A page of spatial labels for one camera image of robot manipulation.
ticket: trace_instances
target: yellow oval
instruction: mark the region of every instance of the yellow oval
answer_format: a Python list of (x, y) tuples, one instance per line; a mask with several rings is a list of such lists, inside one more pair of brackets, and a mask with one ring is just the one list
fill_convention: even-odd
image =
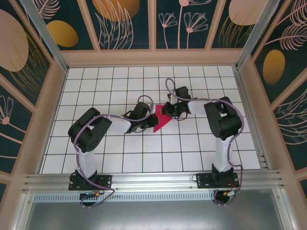
[(267, 0), (232, 0), (229, 18), (237, 25), (253, 25), (258, 21)]
[(77, 32), (66, 22), (55, 20), (47, 24), (56, 43), (63, 47), (72, 47), (78, 43)]
[(0, 22), (0, 66), (8, 71), (20, 71), (28, 60), (27, 34), (6, 11), (0, 10)]
[(118, 3), (122, 9), (126, 9), (130, 18), (135, 16), (140, 8), (140, 0), (93, 0), (96, 10), (105, 18), (111, 21), (124, 21), (120, 17)]
[(270, 85), (275, 84), (282, 76), (284, 67), (285, 59), (283, 53), (277, 49), (271, 50), (263, 63), (264, 80)]

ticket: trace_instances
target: dark green wallpaper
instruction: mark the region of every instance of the dark green wallpaper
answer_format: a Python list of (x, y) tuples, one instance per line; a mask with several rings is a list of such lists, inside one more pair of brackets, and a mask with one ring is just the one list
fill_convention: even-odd
[(278, 3), (278, 6), (273, 14), (273, 16), (271, 17), (271, 20), (269, 21), (269, 23), (267, 24), (267, 27), (265, 28), (265, 30), (263, 31), (261, 37), (259, 38), (258, 42), (256, 43), (255, 47), (253, 48), (253, 50), (251, 51), (251, 55), (254, 56), (254, 53), (256, 52), (256, 50), (258, 49), (260, 42), (262, 41), (263, 37), (266, 35), (269, 27), (271, 26), (272, 22), (274, 21), (276, 15), (278, 14), (278, 11), (280, 10), (281, 6), (284, 4), (285, 0), (280, 0)]
[(301, 181), (301, 186), (302, 186), (302, 189), (304, 191), (305, 197), (307, 198), (307, 179)]
[(35, 105), (50, 63), (8, 1), (0, 22), (0, 74)]
[(275, 110), (275, 117), (296, 170), (307, 167), (307, 81)]
[(266, 1), (226, 0), (212, 48), (243, 48)]
[(149, 49), (147, 0), (86, 0), (86, 4), (101, 49)]
[(34, 0), (60, 50), (93, 49), (77, 0)]
[(156, 48), (177, 49), (178, 35), (181, 49), (204, 48), (216, 4), (217, 0), (200, 0), (184, 6), (178, 1), (157, 0)]
[(2, 197), (4, 195), (5, 188), (6, 188), (6, 184), (0, 183), (0, 203), (1, 203)]
[(307, 67), (306, 0), (291, 2), (255, 60), (263, 86), (273, 102)]
[(0, 86), (0, 171), (11, 173), (32, 113)]

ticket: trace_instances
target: red triangular block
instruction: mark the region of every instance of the red triangular block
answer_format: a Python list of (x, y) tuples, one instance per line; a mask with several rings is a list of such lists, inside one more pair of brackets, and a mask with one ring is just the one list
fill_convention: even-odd
[(156, 104), (156, 106), (155, 106), (155, 115), (159, 119), (159, 124), (157, 124), (153, 128), (154, 129), (153, 132), (158, 131), (159, 129), (161, 129), (163, 126), (165, 126), (168, 122), (170, 122), (172, 120), (172, 117), (161, 114), (161, 110), (162, 110), (163, 106), (165, 106), (165, 104), (164, 105)]

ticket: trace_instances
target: gray floor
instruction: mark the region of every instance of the gray floor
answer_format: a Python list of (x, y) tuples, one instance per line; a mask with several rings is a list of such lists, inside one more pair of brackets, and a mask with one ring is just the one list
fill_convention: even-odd
[(27, 230), (283, 230), (270, 190), (242, 191), (228, 207), (213, 201), (33, 204)]

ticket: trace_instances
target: robotic arm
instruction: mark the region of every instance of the robotic arm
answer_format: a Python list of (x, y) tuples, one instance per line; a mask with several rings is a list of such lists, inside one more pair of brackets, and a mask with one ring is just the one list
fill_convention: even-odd
[[(191, 99), (188, 94), (187, 87), (181, 87), (175, 90), (176, 96), (179, 98)], [(229, 180), (234, 182), (237, 178), (233, 172), (233, 167), (227, 160), (227, 148), (230, 140), (238, 133), (242, 126), (237, 112), (228, 104), (223, 102), (205, 102), (205, 101), (181, 101), (176, 97), (168, 94), (169, 102), (162, 108), (161, 114), (180, 117), (182, 113), (207, 115), (210, 129), (216, 137), (216, 154), (212, 165), (212, 172), (209, 182), (214, 187), (229, 188)], [(228, 97), (221, 98), (222, 101), (231, 103)], [(93, 121), (79, 136), (76, 145), (80, 148), (79, 163), (84, 176), (95, 183), (97, 172), (94, 166), (94, 150), (107, 132), (120, 132), (129, 134), (135, 132), (137, 128), (145, 129), (154, 127), (159, 123), (158, 117), (151, 114), (142, 120), (150, 111), (148, 104), (138, 102), (133, 111), (129, 111), (122, 117), (102, 116)], [(69, 129), (68, 134), (74, 143), (80, 130), (94, 117), (100, 113), (95, 108), (90, 108), (80, 119), (78, 119)], [(233, 145), (231, 144), (229, 156), (232, 157)], [(84, 178), (80, 173), (80, 168), (76, 170), (78, 178), (82, 181)], [(203, 181), (198, 176), (198, 185)]]

